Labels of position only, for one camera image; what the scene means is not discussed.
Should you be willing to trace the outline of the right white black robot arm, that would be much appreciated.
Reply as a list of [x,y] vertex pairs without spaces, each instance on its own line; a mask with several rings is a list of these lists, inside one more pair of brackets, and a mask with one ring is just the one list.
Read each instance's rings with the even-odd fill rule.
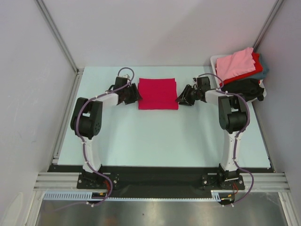
[[218,119],[224,131],[224,149],[222,161],[217,172],[217,184],[228,189],[234,180],[239,179],[238,153],[241,137],[250,123],[250,110],[242,94],[212,88],[209,75],[219,78],[213,73],[204,73],[194,78],[194,85],[186,85],[183,92],[175,100],[180,105],[193,106],[195,101],[213,104],[218,107]]

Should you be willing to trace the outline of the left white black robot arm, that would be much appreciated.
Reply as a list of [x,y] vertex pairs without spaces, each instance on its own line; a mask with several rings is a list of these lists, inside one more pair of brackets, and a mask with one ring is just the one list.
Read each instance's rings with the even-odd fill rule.
[[93,138],[99,134],[102,127],[103,111],[121,103],[128,105],[139,100],[142,100],[142,97],[129,75],[116,77],[115,84],[111,85],[104,94],[91,99],[83,97],[77,99],[71,117],[71,129],[81,139],[83,170],[85,173],[90,173],[87,182],[93,188],[101,187],[104,182],[103,175],[96,172],[101,168],[102,163],[98,151],[93,149]]

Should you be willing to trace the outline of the magenta t shirt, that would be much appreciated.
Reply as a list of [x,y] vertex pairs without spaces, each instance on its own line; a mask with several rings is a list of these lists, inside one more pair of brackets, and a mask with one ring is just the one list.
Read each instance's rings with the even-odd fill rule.
[[175,78],[140,78],[138,91],[142,100],[138,101],[139,110],[178,110],[177,84]]

